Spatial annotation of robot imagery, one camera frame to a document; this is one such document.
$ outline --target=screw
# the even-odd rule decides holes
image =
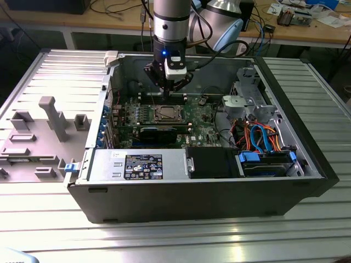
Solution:
[[[190,166],[190,165],[189,165],[187,168],[188,168],[188,171],[189,171],[190,173],[192,173],[192,172],[194,171],[194,167],[192,167],[192,166]]]

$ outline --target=motherboard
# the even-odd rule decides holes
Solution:
[[[116,148],[220,147],[213,103],[200,100],[187,96],[179,105],[160,104],[156,97],[121,100],[113,115]]]

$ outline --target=blue clip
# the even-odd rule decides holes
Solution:
[[[65,166],[66,173],[77,173],[79,172],[78,164],[77,163],[68,163]]]
[[[103,132],[104,132],[104,131],[105,131],[105,129],[106,129],[106,126],[104,126],[103,124],[101,124],[101,125],[100,125],[100,127],[99,127],[99,129],[100,129],[101,131],[103,131]]]
[[[243,162],[259,162],[259,155],[256,152],[241,152],[239,154],[239,160]]]
[[[103,146],[103,142],[100,141],[100,140],[97,140],[97,147],[99,148],[99,147],[102,147],[102,146]]]
[[[102,132],[99,132],[99,133],[98,133],[98,138],[99,138],[99,139],[102,139],[103,137],[104,137],[104,135],[102,134]]]
[[[104,114],[106,114],[106,113],[109,113],[109,112],[110,112],[110,108],[109,108],[109,107],[107,107],[106,105],[104,105],[103,110],[104,110]]]
[[[292,159],[292,161],[296,162],[296,159],[297,159],[296,154],[294,152],[290,152],[289,155],[290,155],[290,158]]]

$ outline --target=open computer chassis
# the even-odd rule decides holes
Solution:
[[[119,55],[65,178],[89,221],[284,215],[338,181],[263,59],[215,59],[164,101],[150,58]]]

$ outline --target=sticker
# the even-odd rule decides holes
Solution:
[[[111,159],[112,158],[125,158],[126,155],[127,155],[127,152],[113,151],[113,152],[111,152]]]
[[[162,155],[125,155],[125,158],[124,179],[163,179]]]

